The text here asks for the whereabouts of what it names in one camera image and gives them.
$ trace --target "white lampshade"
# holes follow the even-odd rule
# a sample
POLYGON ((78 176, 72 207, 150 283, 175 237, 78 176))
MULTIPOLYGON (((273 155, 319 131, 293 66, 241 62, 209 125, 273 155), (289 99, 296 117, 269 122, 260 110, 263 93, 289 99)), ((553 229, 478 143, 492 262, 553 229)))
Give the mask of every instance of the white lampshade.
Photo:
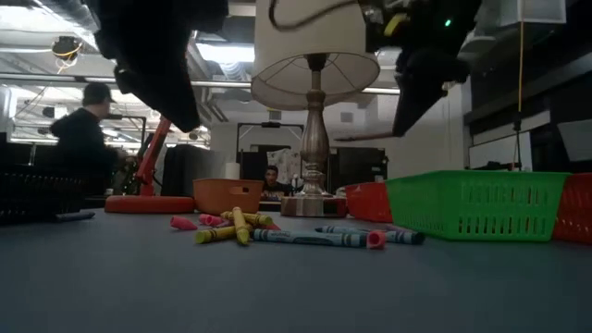
MULTIPOLYGON (((283 0, 276 22, 292 23, 342 0, 283 0)), ((304 56, 328 54, 321 72, 325 105, 341 102, 375 81, 380 66, 365 51, 365 25, 359 6, 329 13, 296 31, 275 30, 268 16, 269 0, 257 0, 255 60, 251 92, 263 105, 304 110, 311 90, 311 70, 304 56)))

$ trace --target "cable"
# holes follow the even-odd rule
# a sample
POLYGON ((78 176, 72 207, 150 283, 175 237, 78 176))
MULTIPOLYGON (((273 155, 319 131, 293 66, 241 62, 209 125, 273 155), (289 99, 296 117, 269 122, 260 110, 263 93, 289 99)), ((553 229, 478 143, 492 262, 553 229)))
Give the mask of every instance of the cable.
POLYGON ((60 68, 61 70, 67 69, 67 68, 71 68, 73 66, 75 66, 78 63, 78 58, 72 60, 71 63, 66 62, 65 60, 62 60, 60 58, 57 58, 55 60, 55 65, 60 68))
POLYGON ((523 101, 523 80, 524 80, 524 1, 522 1, 522 17, 520 20, 520 69, 518 72, 518 113, 514 121, 514 130, 516 131, 516 148, 514 148, 514 157, 512 160, 512 170, 516 162, 516 153, 518 154, 518 169, 522 171, 522 154, 520 147, 520 131, 522 125, 522 101, 523 101))
POLYGON ((158 181, 158 179, 156 179, 155 175, 152 175, 152 180, 154 180, 154 182, 156 183, 156 185, 160 186, 161 188, 163 187, 163 183, 161 183, 160 181, 158 181))
MULTIPOLYGON (((57 74, 61 74, 61 73, 62 73, 62 71, 63 71, 64 69, 66 69, 66 68, 70 68, 70 67, 72 67, 72 66, 76 65, 76 63, 74 62, 74 63, 73 63, 73 64, 71 64, 70 66, 65 66, 65 65, 66 65, 66 64, 62 65, 62 66, 59 68, 59 70, 57 71, 57 74)), ((16 119, 16 118, 17 118, 17 116, 18 116, 18 115, 20 115, 22 112, 26 111, 26 110, 27 110, 27 108, 29 108, 29 106, 31 106, 31 105, 33 105, 33 103, 35 103, 35 101, 36 101, 37 103, 35 103, 35 105, 33 105, 33 107, 37 106, 37 104, 39 104, 39 102, 41 102, 41 97, 43 97, 43 94, 44 94, 44 93, 47 91, 47 88, 49 88, 51 85, 52 85, 52 84, 51 84, 51 83, 49 83, 48 85, 44 86, 44 87, 43 87, 43 89, 41 89, 41 91, 40 91, 39 93, 37 93, 37 94, 35 95, 35 97, 33 97, 33 99, 31 99, 31 101, 30 101, 30 102, 29 102, 27 105, 23 106, 23 107, 22 107, 22 108, 21 108, 21 109, 20 109, 20 110, 19 110, 19 111, 18 111, 18 112, 15 114, 15 116, 14 116, 14 119, 16 119)))
POLYGON ((336 3, 332 6, 328 6, 325 9, 319 10, 318 12, 309 16, 308 18, 304 18, 304 19, 297 21, 295 23, 288 23, 288 24, 278 24, 278 22, 276 21, 276 6, 277 5, 278 5, 278 0, 271 0, 271 4, 269 4, 268 15, 269 15, 269 20, 271 21, 271 25, 277 31, 295 31, 295 30, 298 30, 304 26, 307 26, 307 25, 313 23, 314 21, 322 18, 324 15, 326 15, 332 11, 344 8, 346 6, 358 5, 358 1, 357 0, 345 0, 340 3, 336 3))
POLYGON ((74 50, 72 50, 72 51, 70 51, 70 52, 66 52, 66 53, 64 53, 64 54, 59 54, 59 53, 56 53, 56 52, 54 52, 54 56, 72 56, 72 55, 74 55, 75 53, 79 52, 79 50, 80 50, 81 48, 82 48, 82 43, 80 43, 80 45, 78 45, 78 47, 77 47, 76 49, 74 49, 74 50))

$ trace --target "black jacket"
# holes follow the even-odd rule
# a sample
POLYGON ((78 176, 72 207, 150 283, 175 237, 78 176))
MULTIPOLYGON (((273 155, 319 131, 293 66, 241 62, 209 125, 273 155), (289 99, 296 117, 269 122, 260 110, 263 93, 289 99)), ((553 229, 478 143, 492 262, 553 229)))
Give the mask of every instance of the black jacket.
POLYGON ((59 139, 57 164, 92 173, 107 174, 117 161, 117 152, 105 147, 100 119, 84 108, 56 121, 50 128, 59 139))

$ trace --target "pink crayon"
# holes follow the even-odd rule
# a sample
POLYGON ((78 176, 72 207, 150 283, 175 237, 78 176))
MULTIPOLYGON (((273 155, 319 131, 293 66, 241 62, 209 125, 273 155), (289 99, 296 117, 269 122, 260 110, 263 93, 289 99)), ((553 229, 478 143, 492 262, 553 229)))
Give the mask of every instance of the pink crayon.
POLYGON ((383 250, 387 242, 387 236, 382 231, 370 231, 366 239, 366 247, 368 249, 383 250))
POLYGON ((197 230, 197 226, 193 222, 181 216, 173 216, 170 219, 170 226, 179 230, 197 230))
POLYGON ((208 214, 201 214, 200 215, 200 222, 206 226, 210 227, 221 227, 221 225, 225 224, 227 220, 223 219, 219 216, 211 216, 208 214))
POLYGON ((217 226, 212 226, 214 228, 224 228, 224 227, 232 227, 234 226, 234 223, 232 221, 228 221, 228 220, 224 220, 224 222, 222 222, 221 224, 217 225, 217 226))

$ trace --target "red plastic basket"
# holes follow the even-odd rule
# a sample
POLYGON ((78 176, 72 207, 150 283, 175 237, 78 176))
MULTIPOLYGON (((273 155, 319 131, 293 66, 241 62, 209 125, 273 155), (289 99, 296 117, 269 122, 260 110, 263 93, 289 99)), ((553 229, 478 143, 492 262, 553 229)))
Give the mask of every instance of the red plastic basket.
POLYGON ((592 173, 565 181, 553 238, 592 244, 592 173))
POLYGON ((345 188, 345 195, 353 217, 372 222, 392 223, 385 183, 350 185, 345 188))

